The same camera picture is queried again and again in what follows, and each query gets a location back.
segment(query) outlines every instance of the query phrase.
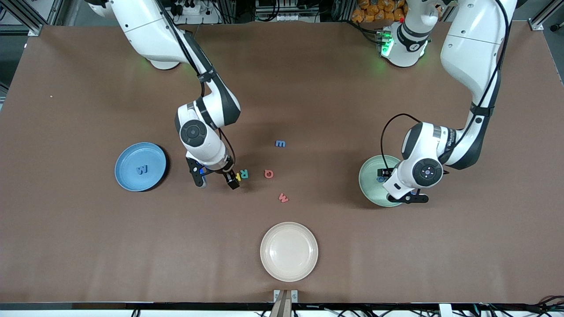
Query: green light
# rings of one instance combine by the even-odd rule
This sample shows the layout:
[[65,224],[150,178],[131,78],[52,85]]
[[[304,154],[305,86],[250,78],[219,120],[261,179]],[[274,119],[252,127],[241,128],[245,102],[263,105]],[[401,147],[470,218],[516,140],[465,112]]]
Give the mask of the green light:
[[421,49],[421,54],[419,54],[419,57],[422,57],[425,53],[425,47],[427,46],[427,43],[429,43],[429,41],[425,41],[425,44],[423,44],[423,48]]
[[383,56],[388,56],[390,55],[390,51],[392,46],[394,45],[394,39],[391,38],[387,43],[385,43],[384,45],[382,45],[382,55]]

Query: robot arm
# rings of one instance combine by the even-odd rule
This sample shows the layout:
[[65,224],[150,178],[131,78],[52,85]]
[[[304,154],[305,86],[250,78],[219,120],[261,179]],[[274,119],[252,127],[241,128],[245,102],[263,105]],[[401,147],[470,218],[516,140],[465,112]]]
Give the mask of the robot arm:
[[[194,38],[172,23],[158,0],[87,0],[99,15],[114,16],[132,47],[159,69],[191,64],[202,84],[202,95],[178,108],[175,126],[186,147],[194,182],[205,187],[205,174],[216,171],[233,189],[239,186],[233,158],[214,130],[235,123],[241,113],[237,98],[227,88]],[[204,84],[211,93],[204,95]]]
[[[516,0],[501,3],[511,21]],[[384,183],[389,200],[426,202],[426,196],[411,192],[436,185],[443,164],[465,169],[480,155],[500,84],[496,60],[505,37],[505,17],[494,0],[461,0],[459,7],[440,59],[445,70],[472,93],[466,126],[455,130],[420,122],[412,127],[402,145],[404,161]]]

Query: black circular joint cap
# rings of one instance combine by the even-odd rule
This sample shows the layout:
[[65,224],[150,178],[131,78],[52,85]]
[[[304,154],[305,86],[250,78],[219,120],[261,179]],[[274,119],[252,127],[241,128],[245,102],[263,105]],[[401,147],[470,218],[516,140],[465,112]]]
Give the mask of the black circular joint cap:
[[180,129],[180,138],[182,142],[191,147],[199,147],[204,144],[206,138],[206,126],[198,120],[190,120],[186,122]]
[[430,159],[420,160],[413,167],[413,178],[421,186],[436,184],[443,175],[443,168],[439,162]]

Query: cable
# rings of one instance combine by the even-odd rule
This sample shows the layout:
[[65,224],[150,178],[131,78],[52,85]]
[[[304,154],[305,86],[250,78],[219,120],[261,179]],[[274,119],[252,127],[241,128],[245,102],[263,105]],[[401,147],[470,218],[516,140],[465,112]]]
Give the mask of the cable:
[[421,120],[419,120],[416,117],[413,117],[412,115],[409,115],[407,113],[400,113],[398,115],[393,116],[391,119],[388,120],[388,122],[386,123],[386,125],[382,129],[382,135],[380,136],[380,152],[382,153],[382,159],[384,160],[384,165],[386,165],[386,169],[389,169],[389,167],[388,167],[387,162],[386,162],[386,157],[384,156],[384,132],[386,132],[386,128],[390,124],[390,122],[392,122],[395,118],[401,117],[401,116],[410,117],[414,121],[417,121],[417,123],[421,123]]
[[359,30],[359,31],[362,33],[362,35],[364,36],[364,38],[366,38],[370,43],[374,43],[374,44],[382,44],[382,43],[384,43],[384,41],[376,41],[376,40],[373,40],[373,39],[369,38],[369,37],[366,35],[366,33],[369,33],[369,34],[377,34],[377,31],[375,31],[375,30],[365,29],[365,28],[361,27],[360,25],[358,25],[358,24],[356,24],[356,23],[354,23],[354,22],[352,22],[352,21],[349,21],[349,20],[339,20],[339,21],[337,21],[337,22],[344,22],[344,23],[347,23],[347,24],[349,24],[349,25],[352,25],[355,29]]
[[[167,23],[169,24],[167,26],[167,28],[173,28],[171,31],[174,34],[174,37],[176,38],[178,45],[180,46],[180,50],[182,50],[182,53],[184,53],[184,57],[186,57],[186,59],[188,60],[188,62],[190,63],[190,66],[192,66],[192,68],[194,69],[194,71],[196,72],[196,75],[199,76],[200,72],[198,71],[198,68],[196,68],[196,64],[194,63],[194,60],[192,59],[192,57],[190,56],[190,54],[188,53],[188,49],[186,48],[186,45],[184,45],[184,42],[182,42],[182,39],[180,38],[180,36],[178,35],[178,33],[176,32],[175,28],[175,24],[174,21],[170,18],[170,15],[168,15],[166,13],[166,9],[164,7],[164,5],[162,4],[161,1],[155,1],[159,7],[159,9],[162,12],[162,15],[164,15],[165,20],[167,21]],[[204,83],[200,82],[201,88],[202,88],[202,92],[201,92],[201,96],[203,97],[206,90],[204,87]]]
[[547,299],[545,299],[545,300],[543,300],[543,301],[537,303],[537,305],[538,305],[538,306],[540,306],[540,305],[546,306],[546,304],[547,304],[548,302],[552,302],[552,301],[557,300],[557,299],[560,299],[560,298],[564,298],[564,296],[551,296],[551,297],[549,297],[549,298],[547,298]]
[[501,313],[504,314],[504,315],[506,315],[507,317],[513,317],[513,315],[511,315],[510,313],[506,312],[505,310],[500,309],[500,308],[498,308],[498,307],[495,307],[494,305],[491,305],[491,306],[493,307],[493,309],[497,309],[497,310],[501,311]]
[[233,155],[233,165],[234,165],[235,162],[237,161],[237,157],[235,156],[235,151],[233,150],[233,147],[231,146],[231,142],[229,142],[229,139],[227,139],[227,137],[225,136],[225,133],[223,133],[223,130],[221,128],[219,128],[218,130],[219,130],[219,139],[221,140],[221,136],[223,135],[223,138],[227,142],[227,145],[229,145],[229,149],[231,150],[231,154]]
[[213,6],[210,6],[210,0],[208,0],[208,5],[204,4],[204,1],[200,1],[202,3],[202,5],[206,8],[206,9],[211,9]]
[[354,23],[354,22],[352,22],[352,21],[350,21],[350,20],[339,20],[339,21],[335,21],[335,22],[344,22],[344,23],[350,24],[350,25],[352,25],[355,29],[357,29],[357,30],[359,30],[359,31],[361,31],[361,32],[366,32],[366,33],[370,33],[370,34],[377,34],[377,33],[378,33],[378,31],[375,31],[375,30],[365,29],[365,28],[361,27],[360,25],[358,25],[357,23]]
[[272,7],[272,13],[266,20],[263,20],[258,16],[255,16],[254,18],[261,22],[270,22],[278,16],[278,13],[280,13],[280,0],[276,0],[276,4],[274,4],[274,6]]
[[318,13],[315,15],[315,18],[314,18],[314,23],[315,23],[315,20],[317,20],[317,16],[318,16],[318,15],[323,14],[323,13],[327,13],[327,12],[329,12],[329,10],[331,10],[331,9],[327,9],[327,10],[325,10],[325,11],[323,11],[323,12],[321,12],[321,11],[318,10]]
[[360,315],[359,315],[356,311],[354,311],[354,310],[352,310],[352,309],[345,309],[345,310],[341,311],[341,313],[338,314],[337,317],[343,317],[343,314],[344,314],[345,312],[347,312],[347,311],[352,311],[352,313],[355,314],[356,317],[360,317]]
[[229,14],[228,14],[228,15],[225,15],[223,12],[221,12],[221,10],[217,7],[217,5],[215,5],[215,2],[214,2],[214,1],[212,1],[211,3],[213,4],[213,6],[214,6],[215,10],[217,11],[217,13],[219,13],[219,14],[221,15],[221,18],[223,19],[222,24],[225,24],[225,21],[227,20],[227,19],[225,18],[226,16],[232,18],[233,20],[236,19],[234,16],[230,16]]

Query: table surface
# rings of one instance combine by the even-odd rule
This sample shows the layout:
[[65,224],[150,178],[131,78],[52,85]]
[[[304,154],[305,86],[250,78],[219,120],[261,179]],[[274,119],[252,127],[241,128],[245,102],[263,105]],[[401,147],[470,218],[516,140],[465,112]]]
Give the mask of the table surface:
[[[249,171],[235,191],[220,175],[205,190],[192,183],[174,128],[177,107],[200,93],[187,65],[154,69],[118,27],[45,27],[0,116],[0,301],[260,302],[298,289],[303,302],[533,303],[564,293],[564,89],[526,23],[513,25],[475,166],[426,190],[422,205],[380,208],[359,189],[391,116],[464,124],[470,93],[439,60],[448,27],[407,69],[346,24],[200,27],[242,107],[224,129]],[[399,156],[412,125],[389,127],[386,153]],[[167,179],[144,193],[113,175],[137,142],[171,158]],[[259,258],[263,235],[284,221],[304,224],[320,248],[295,283]]]

